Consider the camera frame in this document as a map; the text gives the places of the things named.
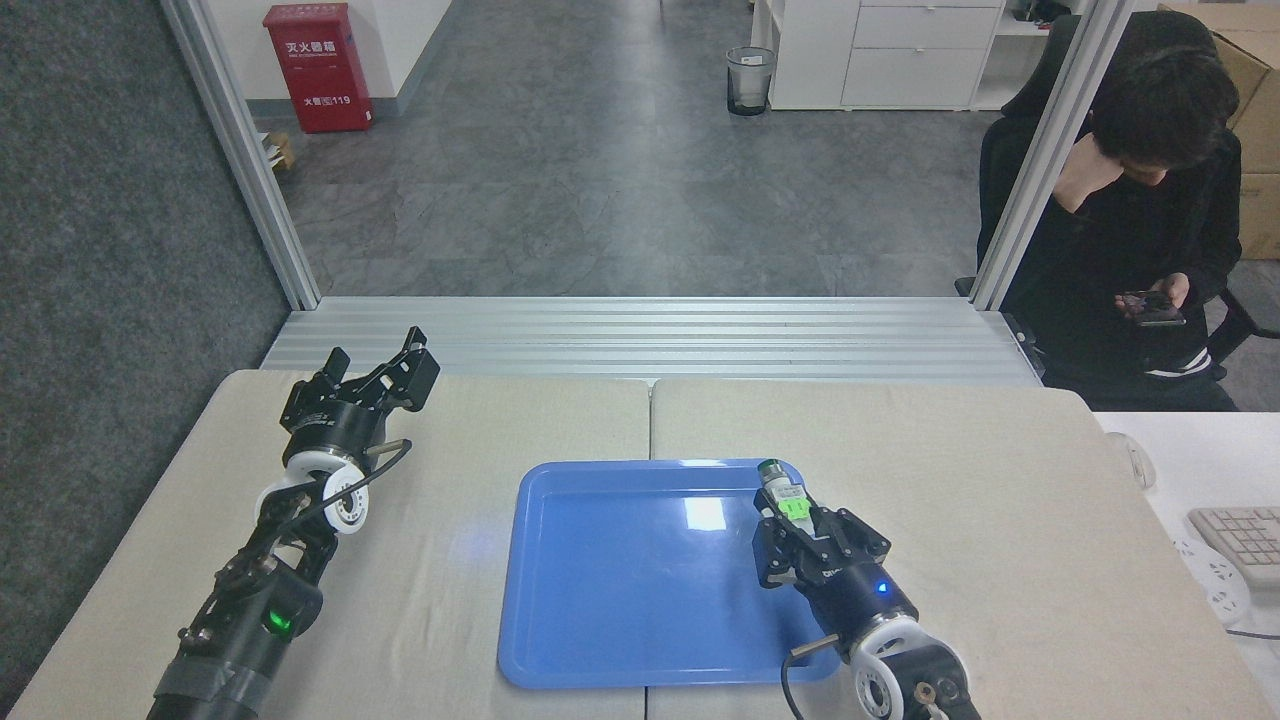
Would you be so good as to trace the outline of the person's right hand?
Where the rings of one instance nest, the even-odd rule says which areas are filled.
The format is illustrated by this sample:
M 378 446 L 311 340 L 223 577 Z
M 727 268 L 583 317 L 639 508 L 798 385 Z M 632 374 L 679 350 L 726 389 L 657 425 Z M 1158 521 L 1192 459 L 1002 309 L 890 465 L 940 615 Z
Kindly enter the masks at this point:
M 1071 146 L 1055 181 L 1053 200 L 1062 210 L 1074 214 L 1092 193 L 1117 181 L 1124 170 L 1119 160 L 1102 151 L 1096 136 L 1087 133 Z

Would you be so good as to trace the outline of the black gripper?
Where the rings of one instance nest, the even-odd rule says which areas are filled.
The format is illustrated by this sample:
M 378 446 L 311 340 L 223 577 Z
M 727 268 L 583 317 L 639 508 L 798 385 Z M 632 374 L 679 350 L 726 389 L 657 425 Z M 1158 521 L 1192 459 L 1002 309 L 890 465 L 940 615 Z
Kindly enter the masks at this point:
M 884 536 L 847 509 L 813 507 L 810 519 L 818 566 L 797 570 L 800 528 L 777 515 L 759 519 L 751 548 L 762 588 L 795 584 L 818 626 L 838 637 L 836 647 L 842 657 L 883 619 L 919 618 L 915 605 L 879 565 L 891 548 Z
M 398 407 L 420 411 L 442 372 L 420 327 L 410 328 L 393 359 L 367 375 L 347 380 L 346 400 L 323 395 L 340 388 L 348 366 L 349 355 L 334 347 L 317 372 L 321 393 L 307 386 L 291 389 L 280 418 L 291 434 L 282 455 L 284 465 L 298 454 L 319 451 L 371 466 L 369 448 L 385 439 L 388 413 Z

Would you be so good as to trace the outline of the person's left hand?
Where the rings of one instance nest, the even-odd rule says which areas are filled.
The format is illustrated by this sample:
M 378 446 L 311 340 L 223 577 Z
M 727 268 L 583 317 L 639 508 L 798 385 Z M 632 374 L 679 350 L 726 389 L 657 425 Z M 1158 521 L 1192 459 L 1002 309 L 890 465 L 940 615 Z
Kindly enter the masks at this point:
M 1165 278 L 1148 290 L 1129 293 L 1125 300 L 1129 318 L 1139 327 L 1184 325 L 1187 320 L 1179 299 L 1187 293 L 1179 287 L 1174 279 Z

